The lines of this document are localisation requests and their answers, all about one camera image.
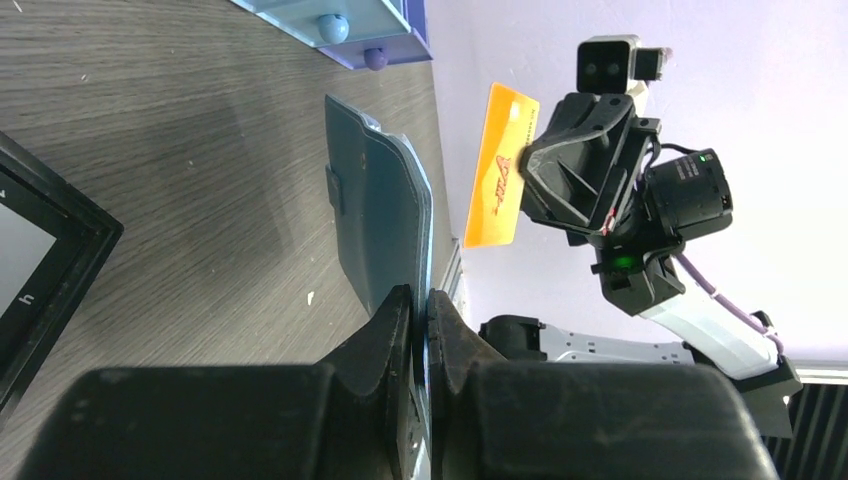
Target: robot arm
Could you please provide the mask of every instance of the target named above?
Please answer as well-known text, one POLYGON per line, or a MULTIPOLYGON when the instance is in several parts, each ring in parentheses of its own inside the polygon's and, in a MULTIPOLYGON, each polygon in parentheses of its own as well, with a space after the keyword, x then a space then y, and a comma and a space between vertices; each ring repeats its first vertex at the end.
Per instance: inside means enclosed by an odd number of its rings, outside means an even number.
MULTIPOLYGON (((736 308, 683 255, 686 242, 730 226, 733 196, 715 151, 660 143, 660 120, 642 115, 668 54, 635 36, 580 45, 578 92, 522 153, 521 209, 565 230, 570 246, 595 249, 592 272, 607 301, 678 335, 743 397, 744 385, 756 384, 758 394, 769 387, 768 403, 784 408, 783 396, 801 385, 768 317, 736 308), (655 164, 669 149, 682 156, 655 164), (674 260, 701 288, 686 288, 674 260)), ((756 417, 758 407, 749 408, 756 417)))

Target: camera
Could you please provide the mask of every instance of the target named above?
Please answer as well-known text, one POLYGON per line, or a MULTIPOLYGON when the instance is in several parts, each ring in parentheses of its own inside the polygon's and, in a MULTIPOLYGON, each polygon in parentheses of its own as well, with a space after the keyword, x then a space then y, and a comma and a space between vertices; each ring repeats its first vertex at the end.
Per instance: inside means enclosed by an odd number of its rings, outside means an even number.
POLYGON ((625 93, 634 82, 659 80, 670 54, 665 48, 642 48, 636 35, 590 38, 577 48, 577 91, 625 93))
POLYGON ((519 160, 522 211, 565 230, 570 246, 594 247, 605 298, 629 315, 685 292, 671 256, 732 221, 716 152, 661 143, 660 120, 637 115, 633 93, 661 78, 669 52, 632 35, 581 44, 578 92, 519 160), (654 165, 663 150, 683 156, 654 165))

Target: lavender wall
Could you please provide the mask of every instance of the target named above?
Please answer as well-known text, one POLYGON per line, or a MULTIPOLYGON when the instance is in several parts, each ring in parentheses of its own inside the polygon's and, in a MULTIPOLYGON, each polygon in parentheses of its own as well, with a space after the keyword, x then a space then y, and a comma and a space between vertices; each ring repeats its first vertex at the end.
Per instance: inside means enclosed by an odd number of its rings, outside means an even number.
MULTIPOLYGON (((429 0, 454 233, 469 205, 492 82, 542 102, 574 88, 577 44, 637 33, 675 56, 647 114, 663 139, 715 148, 734 225, 689 247, 731 298, 775 320, 789 353, 848 360, 848 2, 429 0)), ((674 338, 607 305, 589 250, 522 217, 509 247, 463 254, 470 323, 520 313, 588 334, 674 338)))

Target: drawer knob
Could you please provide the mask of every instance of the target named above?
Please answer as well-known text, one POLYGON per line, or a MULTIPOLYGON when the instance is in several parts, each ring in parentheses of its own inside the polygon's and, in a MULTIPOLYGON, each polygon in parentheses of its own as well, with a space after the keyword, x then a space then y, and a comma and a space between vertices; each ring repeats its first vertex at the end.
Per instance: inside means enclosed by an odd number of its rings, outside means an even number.
POLYGON ((321 15, 318 17, 318 33, 325 42, 337 45, 347 40, 350 23, 341 15, 321 15))
POLYGON ((365 50, 365 66, 375 72, 379 72, 389 63, 386 52, 382 48, 369 48, 365 50))

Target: orange card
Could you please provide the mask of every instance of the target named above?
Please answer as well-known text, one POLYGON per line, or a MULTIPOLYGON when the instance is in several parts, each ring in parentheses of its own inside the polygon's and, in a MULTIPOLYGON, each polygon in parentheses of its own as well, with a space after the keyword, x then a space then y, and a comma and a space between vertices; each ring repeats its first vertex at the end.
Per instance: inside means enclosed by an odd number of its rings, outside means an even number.
POLYGON ((539 102, 492 85, 465 227, 466 248, 509 245, 515 238, 524 193, 518 159, 533 141, 538 118, 539 102))

